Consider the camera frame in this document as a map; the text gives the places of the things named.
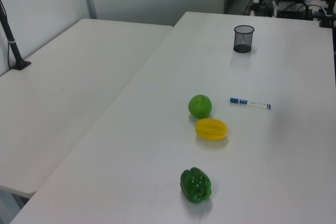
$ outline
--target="bell pepper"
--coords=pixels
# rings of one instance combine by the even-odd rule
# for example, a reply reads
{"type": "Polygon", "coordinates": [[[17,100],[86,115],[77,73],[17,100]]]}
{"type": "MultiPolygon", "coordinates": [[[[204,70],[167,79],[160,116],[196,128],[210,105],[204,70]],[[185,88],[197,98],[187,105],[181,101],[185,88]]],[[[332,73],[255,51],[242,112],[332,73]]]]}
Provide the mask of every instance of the bell pepper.
{"type": "Polygon", "coordinates": [[[209,177],[196,167],[182,173],[180,185],[185,198],[192,203],[199,203],[211,195],[209,177]]]}

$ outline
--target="lime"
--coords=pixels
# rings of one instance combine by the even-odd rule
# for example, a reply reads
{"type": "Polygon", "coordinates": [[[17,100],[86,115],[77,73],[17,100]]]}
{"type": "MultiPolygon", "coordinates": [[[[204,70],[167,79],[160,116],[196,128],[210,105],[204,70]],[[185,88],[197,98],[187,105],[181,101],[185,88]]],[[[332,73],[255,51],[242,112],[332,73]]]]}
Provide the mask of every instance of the lime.
{"type": "Polygon", "coordinates": [[[202,119],[210,115],[212,104],[208,97],[203,94],[198,94],[191,98],[188,109],[191,115],[202,119]]]}

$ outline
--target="white tabletop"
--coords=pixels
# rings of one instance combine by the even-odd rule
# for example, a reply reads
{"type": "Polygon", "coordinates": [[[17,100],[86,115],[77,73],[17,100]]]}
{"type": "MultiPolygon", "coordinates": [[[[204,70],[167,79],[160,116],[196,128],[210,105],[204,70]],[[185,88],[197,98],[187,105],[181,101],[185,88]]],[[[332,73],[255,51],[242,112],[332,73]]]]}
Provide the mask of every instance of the white tabletop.
{"type": "Polygon", "coordinates": [[[0,189],[40,188],[172,27],[84,19],[0,77],[0,189]]]}
{"type": "Polygon", "coordinates": [[[331,30],[186,13],[12,223],[334,224],[335,125],[331,30]],[[241,24],[255,27],[251,53],[233,51],[241,24]],[[196,94],[227,124],[224,140],[196,136],[196,94]],[[212,182],[198,205],[180,188],[191,167],[212,182]]]}

